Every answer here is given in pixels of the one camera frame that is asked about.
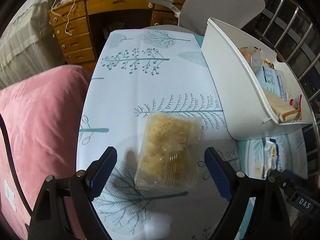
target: chair seat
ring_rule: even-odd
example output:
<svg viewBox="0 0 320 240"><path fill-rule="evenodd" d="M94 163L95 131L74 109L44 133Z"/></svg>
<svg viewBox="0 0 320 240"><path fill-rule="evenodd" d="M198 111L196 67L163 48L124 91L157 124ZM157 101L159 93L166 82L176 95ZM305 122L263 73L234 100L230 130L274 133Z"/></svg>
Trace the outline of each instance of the chair seat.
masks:
<svg viewBox="0 0 320 240"><path fill-rule="evenodd" d="M153 29L153 30L166 30L166 31L175 31L175 32L181 32L181 33L191 33L197 35L197 33L194 33L193 31L190 31L186 28L176 26L176 25L170 25L170 24L163 24L158 26L150 26L143 29Z"/></svg>

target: white storage bin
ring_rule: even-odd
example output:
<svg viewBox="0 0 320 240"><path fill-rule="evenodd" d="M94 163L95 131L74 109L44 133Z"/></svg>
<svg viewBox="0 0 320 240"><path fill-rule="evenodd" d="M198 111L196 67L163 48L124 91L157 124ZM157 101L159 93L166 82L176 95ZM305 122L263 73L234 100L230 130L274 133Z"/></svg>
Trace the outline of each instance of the white storage bin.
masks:
<svg viewBox="0 0 320 240"><path fill-rule="evenodd" d="M302 94L301 121L279 123L250 66L237 48L260 47L284 72L288 94ZM314 120L308 101L290 68L276 60L276 52L249 34L209 18L201 51L216 85L226 124L235 140L248 140L294 132Z"/></svg>

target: pink blanket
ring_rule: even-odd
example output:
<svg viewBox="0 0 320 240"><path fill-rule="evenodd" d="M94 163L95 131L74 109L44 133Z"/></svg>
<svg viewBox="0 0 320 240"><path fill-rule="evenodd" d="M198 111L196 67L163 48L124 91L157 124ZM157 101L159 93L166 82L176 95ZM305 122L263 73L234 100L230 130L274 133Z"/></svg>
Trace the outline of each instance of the pink blanket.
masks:
<svg viewBox="0 0 320 240"><path fill-rule="evenodd" d="M82 67L65 65L0 91L0 113L17 176L31 209L46 176L66 178L76 171L78 132L90 79ZM10 197L5 196L10 194L5 183L14 193L16 210ZM0 198L4 217L21 239L27 239L24 224L29 224L30 216L14 185L2 142Z"/></svg>

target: gray chair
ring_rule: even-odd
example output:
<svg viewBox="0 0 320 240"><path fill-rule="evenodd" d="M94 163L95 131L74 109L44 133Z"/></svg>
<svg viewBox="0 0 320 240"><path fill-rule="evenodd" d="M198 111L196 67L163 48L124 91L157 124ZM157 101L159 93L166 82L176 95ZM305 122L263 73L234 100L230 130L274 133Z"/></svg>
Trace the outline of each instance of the gray chair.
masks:
<svg viewBox="0 0 320 240"><path fill-rule="evenodd" d="M179 19L178 26L158 25L160 29L204 36L207 20L212 17L241 29L265 8L264 0L186 0L181 11L173 0L147 0L170 8Z"/></svg>

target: wooden desk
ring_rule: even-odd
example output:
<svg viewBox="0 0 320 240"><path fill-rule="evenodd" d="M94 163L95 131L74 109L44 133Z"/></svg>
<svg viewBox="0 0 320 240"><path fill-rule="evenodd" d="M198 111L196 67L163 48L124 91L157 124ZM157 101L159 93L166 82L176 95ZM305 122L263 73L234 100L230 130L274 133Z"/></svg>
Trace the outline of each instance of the wooden desk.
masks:
<svg viewBox="0 0 320 240"><path fill-rule="evenodd" d="M186 0L174 0L181 10ZM73 4L65 3L54 11L49 11L56 38L68 64L82 65L93 72L105 39L102 28L106 24L125 22L123 28L144 28L152 25L178 24L178 19L170 9L150 4L145 0L77 0L75 9L69 14L68 29L65 33L67 15Z"/></svg>

